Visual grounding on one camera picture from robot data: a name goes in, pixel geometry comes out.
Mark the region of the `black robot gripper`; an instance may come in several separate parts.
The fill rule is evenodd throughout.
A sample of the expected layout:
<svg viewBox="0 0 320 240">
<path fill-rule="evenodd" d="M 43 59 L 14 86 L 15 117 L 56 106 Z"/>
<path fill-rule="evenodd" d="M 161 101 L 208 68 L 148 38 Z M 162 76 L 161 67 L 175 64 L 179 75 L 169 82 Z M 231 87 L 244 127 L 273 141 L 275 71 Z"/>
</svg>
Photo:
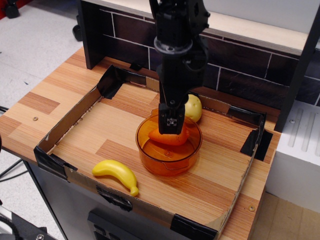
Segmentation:
<svg viewBox="0 0 320 240">
<path fill-rule="evenodd" d="M 208 63 L 208 42 L 195 37 L 184 46 L 168 45 L 157 38 L 154 47 L 162 55 L 159 75 L 158 129 L 161 135 L 179 135 L 185 120 L 187 94 L 201 87 Z"/>
</svg>

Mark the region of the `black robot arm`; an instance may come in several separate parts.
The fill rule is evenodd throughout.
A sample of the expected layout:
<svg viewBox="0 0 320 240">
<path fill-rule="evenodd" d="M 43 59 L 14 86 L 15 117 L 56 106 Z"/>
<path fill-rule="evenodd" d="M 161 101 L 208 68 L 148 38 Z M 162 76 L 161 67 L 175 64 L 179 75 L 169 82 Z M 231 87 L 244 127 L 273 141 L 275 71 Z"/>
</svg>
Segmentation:
<svg viewBox="0 0 320 240">
<path fill-rule="evenodd" d="M 200 34 L 209 27 L 210 13 L 202 0 L 151 0 L 156 25 L 155 50 L 161 54 L 159 76 L 160 134 L 179 135 L 189 91 L 201 87 L 209 53 Z"/>
</svg>

